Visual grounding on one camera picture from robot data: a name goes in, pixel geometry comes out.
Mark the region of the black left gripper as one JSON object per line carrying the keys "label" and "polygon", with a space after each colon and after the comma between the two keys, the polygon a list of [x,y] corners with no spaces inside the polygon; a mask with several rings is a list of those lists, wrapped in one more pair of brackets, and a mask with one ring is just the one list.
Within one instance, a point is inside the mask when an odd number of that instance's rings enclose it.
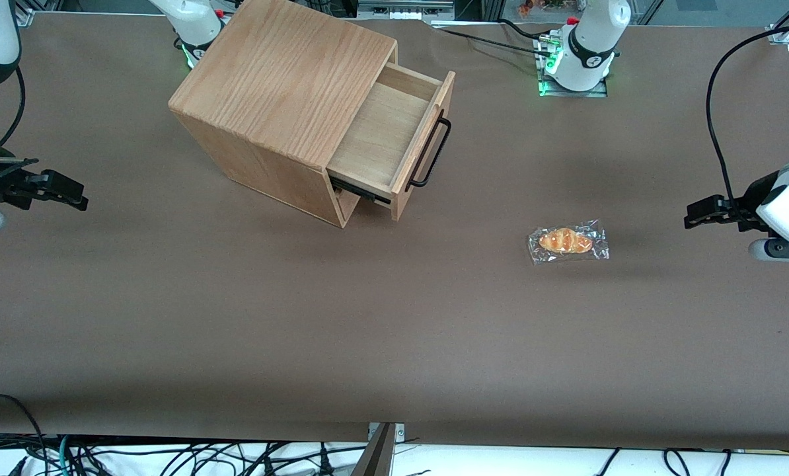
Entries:
{"label": "black left gripper", "polygon": [[765,175],[753,181],[738,199],[712,195],[698,202],[698,213],[687,213],[684,217],[685,229],[693,229],[708,222],[737,222],[740,232],[756,229],[762,232],[773,232],[771,226],[758,214],[757,209],[763,204],[777,198],[776,192],[779,171]]}

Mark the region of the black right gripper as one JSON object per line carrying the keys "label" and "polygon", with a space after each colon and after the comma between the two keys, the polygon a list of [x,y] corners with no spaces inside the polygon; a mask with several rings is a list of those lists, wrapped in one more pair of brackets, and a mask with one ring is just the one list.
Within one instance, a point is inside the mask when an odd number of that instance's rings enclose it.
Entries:
{"label": "black right gripper", "polygon": [[[0,159],[0,203],[8,203],[22,210],[31,208],[31,199],[21,198],[14,193],[14,187],[25,181],[27,172],[24,168],[31,164],[32,159]],[[30,184],[39,196],[80,199],[79,202],[71,203],[71,207],[81,212],[89,207],[89,199],[81,196],[81,183],[57,171],[42,171],[32,175]]]}

